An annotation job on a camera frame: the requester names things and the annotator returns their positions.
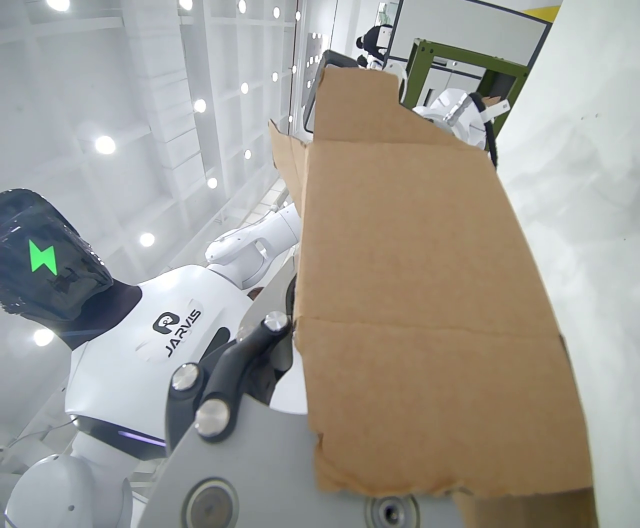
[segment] green lightning bolt icon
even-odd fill
[[[54,275],[58,274],[56,265],[56,252],[53,246],[49,246],[44,251],[40,251],[38,246],[29,240],[29,257],[31,258],[31,272],[35,272],[40,266],[47,266]]]

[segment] robot neck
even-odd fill
[[[139,286],[130,286],[118,280],[103,292],[91,297],[82,307],[77,319],[65,323],[23,315],[52,330],[65,344],[75,350],[87,341],[117,326],[142,299]]]

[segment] white ceiling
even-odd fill
[[[289,114],[298,119],[302,3],[246,0],[242,14],[236,0],[190,11],[177,0],[70,0],[59,13],[45,0],[0,1],[0,191],[41,193],[125,282],[201,262],[208,241],[282,190],[266,124],[288,131]],[[96,151],[102,135],[113,154]],[[51,394],[61,410],[69,351],[57,339],[37,347],[36,328],[0,311],[0,445]]]

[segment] black robot head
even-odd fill
[[[0,305],[52,323],[75,320],[113,278],[91,246],[42,196],[0,193]]]

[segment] brown cardboard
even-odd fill
[[[571,365],[486,152],[401,107],[394,76],[321,75],[313,142],[271,126],[304,202],[296,345],[320,489],[588,488]]]
[[[496,103],[499,103],[502,100],[502,98],[499,95],[496,95],[495,97],[483,97],[482,98],[482,102],[484,103],[484,105],[486,107],[489,106],[493,106]]]
[[[280,134],[269,121],[269,135],[273,146],[273,162],[280,171],[298,214],[302,217],[302,189],[307,172],[307,146],[302,141]]]
[[[454,501],[466,528],[598,528],[593,489],[530,497]]]

